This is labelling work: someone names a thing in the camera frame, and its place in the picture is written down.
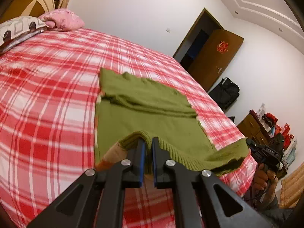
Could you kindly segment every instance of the black bag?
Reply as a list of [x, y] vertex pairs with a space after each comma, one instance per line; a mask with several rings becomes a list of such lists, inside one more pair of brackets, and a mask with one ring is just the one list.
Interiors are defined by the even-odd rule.
[[209, 92], [210, 97], [224, 111], [238, 98], [240, 88], [229, 78], [224, 78]]

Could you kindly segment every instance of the green sweater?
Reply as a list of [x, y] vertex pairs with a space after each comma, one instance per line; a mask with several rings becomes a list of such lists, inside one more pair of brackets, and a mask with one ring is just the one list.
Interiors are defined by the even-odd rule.
[[100, 86], [105, 95], [96, 106], [96, 159], [117, 141], [126, 150], [136, 146], [138, 137], [146, 141], [147, 155], [152, 138], [158, 137], [160, 147], [169, 151], [173, 160], [190, 170], [210, 169], [217, 175], [236, 170], [248, 155], [245, 139], [217, 151], [187, 98], [171, 87], [104, 68], [101, 69]]

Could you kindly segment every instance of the drawer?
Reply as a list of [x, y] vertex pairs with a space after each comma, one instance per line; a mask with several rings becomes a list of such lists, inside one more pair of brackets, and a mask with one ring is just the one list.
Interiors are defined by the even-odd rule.
[[253, 136], [252, 139], [253, 139], [257, 144], [260, 144], [260, 141], [259, 141], [255, 136]]
[[268, 145], [268, 142], [267, 142], [265, 136], [262, 134], [261, 131], [255, 135], [255, 138], [258, 140], [258, 142], [260, 144], [262, 144], [262, 145]]
[[259, 124], [251, 114], [248, 114], [243, 122], [251, 134], [255, 135], [260, 131]]

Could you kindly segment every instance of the wooden dresser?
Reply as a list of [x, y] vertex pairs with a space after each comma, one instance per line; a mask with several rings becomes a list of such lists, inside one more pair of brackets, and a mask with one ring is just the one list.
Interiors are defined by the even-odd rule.
[[254, 140], [256, 143], [269, 145], [271, 138], [254, 111], [250, 110], [237, 128], [245, 137]]

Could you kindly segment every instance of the wooden door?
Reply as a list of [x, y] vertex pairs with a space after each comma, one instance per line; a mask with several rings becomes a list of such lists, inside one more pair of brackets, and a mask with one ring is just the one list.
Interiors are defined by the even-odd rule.
[[188, 73], [209, 91], [237, 53], [244, 39], [224, 29], [214, 30], [188, 69]]

